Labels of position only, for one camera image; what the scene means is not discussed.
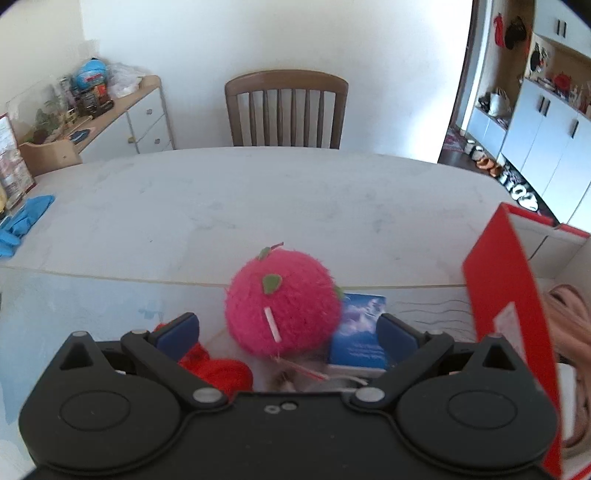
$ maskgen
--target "blue toy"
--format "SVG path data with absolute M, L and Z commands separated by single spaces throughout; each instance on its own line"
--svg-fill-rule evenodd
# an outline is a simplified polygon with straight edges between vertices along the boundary
M 87 61 L 76 73 L 76 84 L 82 91 L 107 81 L 107 67 L 97 59 Z

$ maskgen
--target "red cloth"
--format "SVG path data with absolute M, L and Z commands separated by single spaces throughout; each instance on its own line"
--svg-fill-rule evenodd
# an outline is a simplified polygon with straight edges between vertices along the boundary
M 159 324 L 154 331 L 164 325 Z M 200 343 L 196 343 L 178 364 L 223 391 L 229 398 L 238 392 L 252 391 L 252 372 L 247 364 L 233 359 L 209 358 L 209 352 Z
M 505 48 L 505 36 L 504 36 L 505 27 L 503 26 L 503 16 L 498 14 L 495 17 L 495 43 Z

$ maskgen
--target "plastic bag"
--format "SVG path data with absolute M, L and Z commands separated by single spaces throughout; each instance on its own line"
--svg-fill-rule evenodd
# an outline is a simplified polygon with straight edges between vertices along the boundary
M 139 83 L 146 74 L 122 63 L 107 65 L 109 83 L 107 91 L 111 98 L 121 98 L 139 89 Z
M 503 89 L 497 88 L 491 92 L 491 106 L 488 110 L 490 116 L 505 116 L 511 113 L 511 102 Z

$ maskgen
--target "slipper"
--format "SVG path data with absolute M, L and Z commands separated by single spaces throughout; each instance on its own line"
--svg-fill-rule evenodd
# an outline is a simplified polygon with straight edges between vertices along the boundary
M 501 174 L 505 171 L 505 169 L 503 167 L 501 167 L 500 165 L 497 165 L 496 167 L 491 168 L 488 173 L 491 175 L 491 177 L 494 178 L 499 178 L 501 176 Z
M 527 195 L 527 189 L 523 185 L 515 185 L 511 189 L 511 198 L 513 198 L 514 200 L 519 200 L 525 195 Z
M 538 200 L 535 198 L 533 193 L 527 193 L 523 195 L 523 197 L 517 199 L 517 203 L 519 203 L 523 208 L 532 212 L 538 211 Z
M 482 149 L 482 147 L 474 147 L 474 150 L 472 151 L 472 160 L 473 161 L 480 161 L 485 157 L 486 157 L 486 154 L 484 153 L 484 150 Z
M 484 157 L 482 160 L 476 162 L 476 166 L 481 170 L 490 170 L 496 165 L 490 158 Z

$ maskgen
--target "chair backrest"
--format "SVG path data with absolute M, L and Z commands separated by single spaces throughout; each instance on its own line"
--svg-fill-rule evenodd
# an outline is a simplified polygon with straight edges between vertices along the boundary
M 270 145 L 270 115 L 269 115 L 269 90 L 277 91 L 277 144 L 283 145 L 283 101 L 282 90 L 291 89 L 291 112 L 290 112 L 290 140 L 291 146 L 296 145 L 297 134 L 297 110 L 296 90 L 305 90 L 306 99 L 304 103 L 304 147 L 310 143 L 310 91 L 320 92 L 318 116 L 316 122 L 316 146 L 322 146 L 322 134 L 324 124 L 324 93 L 335 94 L 335 109 L 333 113 L 332 131 L 330 134 L 330 148 L 339 148 L 340 136 L 343 131 L 343 120 L 345 119 L 345 103 L 349 84 L 335 75 L 311 70 L 267 70 L 242 75 L 226 84 L 226 103 L 228 105 L 228 116 L 230 118 L 230 129 L 232 130 L 232 141 L 235 147 L 243 147 L 242 126 L 240 122 L 240 111 L 238 106 L 238 95 L 248 93 L 248 112 L 250 123 L 251 144 L 257 145 L 256 140 L 256 114 L 254 92 L 262 91 L 262 125 L 265 145 Z

